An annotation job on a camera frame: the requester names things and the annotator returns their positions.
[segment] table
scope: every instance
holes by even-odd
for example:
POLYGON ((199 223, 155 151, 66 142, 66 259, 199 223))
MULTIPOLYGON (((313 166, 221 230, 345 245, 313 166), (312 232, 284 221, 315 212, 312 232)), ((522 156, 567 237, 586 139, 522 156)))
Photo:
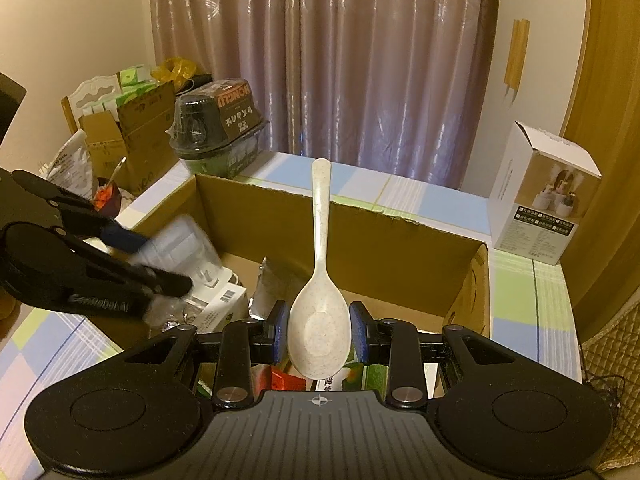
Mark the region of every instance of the table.
MULTIPOLYGON (((236 180, 311 196, 311 158, 263 152, 236 180)), ((190 177, 177 164, 118 220, 133 228, 190 177)), ((487 200, 363 168, 333 164, 331 200, 408 218, 487 244, 493 340, 580 381, 577 336, 564 276, 550 266, 494 250, 487 200)), ((0 479, 36 478, 42 469, 22 428, 39 391, 120 349, 82 316, 33 309, 0 352, 0 479)))

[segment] barcode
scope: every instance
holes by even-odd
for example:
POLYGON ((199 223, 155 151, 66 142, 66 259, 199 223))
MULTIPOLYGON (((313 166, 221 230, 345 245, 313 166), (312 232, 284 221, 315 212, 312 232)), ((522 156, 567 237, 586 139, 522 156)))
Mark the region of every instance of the barcode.
POLYGON ((228 303, 228 301, 235 295, 236 295, 235 292, 229 289, 222 295, 220 300, 224 301, 225 303, 228 303))

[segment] plastic container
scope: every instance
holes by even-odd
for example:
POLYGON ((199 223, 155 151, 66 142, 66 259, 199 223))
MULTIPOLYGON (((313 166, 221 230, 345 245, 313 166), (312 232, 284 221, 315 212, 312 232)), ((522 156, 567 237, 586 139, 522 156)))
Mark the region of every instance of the plastic container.
POLYGON ((233 178, 255 160, 267 123, 247 81, 213 81, 176 99, 169 144, 191 173, 233 178))

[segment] red object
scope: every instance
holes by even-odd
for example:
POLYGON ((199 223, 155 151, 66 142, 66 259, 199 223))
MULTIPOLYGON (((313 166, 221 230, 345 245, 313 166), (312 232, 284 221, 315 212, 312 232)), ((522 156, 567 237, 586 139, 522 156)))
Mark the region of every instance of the red object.
POLYGON ((304 392, 306 381, 303 378, 281 372, 275 367, 271 367, 271 389, 304 392))

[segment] small cardboard box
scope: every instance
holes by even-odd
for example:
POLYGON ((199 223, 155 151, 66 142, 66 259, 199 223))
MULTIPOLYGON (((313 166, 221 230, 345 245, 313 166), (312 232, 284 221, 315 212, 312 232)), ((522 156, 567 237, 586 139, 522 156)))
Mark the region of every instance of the small cardboard box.
POLYGON ((577 144, 515 123, 489 197, 494 247, 555 265, 600 179, 577 144))
POLYGON ((174 103, 174 85, 168 82, 119 106, 119 123, 108 111, 80 117, 95 176, 110 178, 126 156, 116 184, 139 196, 169 171, 178 161, 166 132, 174 122, 174 103))
MULTIPOLYGON (((249 296, 265 256, 312 273, 309 197, 198 174, 135 230, 153 236, 183 214, 209 235, 249 296)), ((347 304, 361 300, 375 318, 395 317, 440 332, 446 316, 449 323, 489 334, 486 246, 478 240, 331 202, 327 266, 347 304)), ((123 348, 147 334, 142 324, 130 321, 92 321, 123 348)))

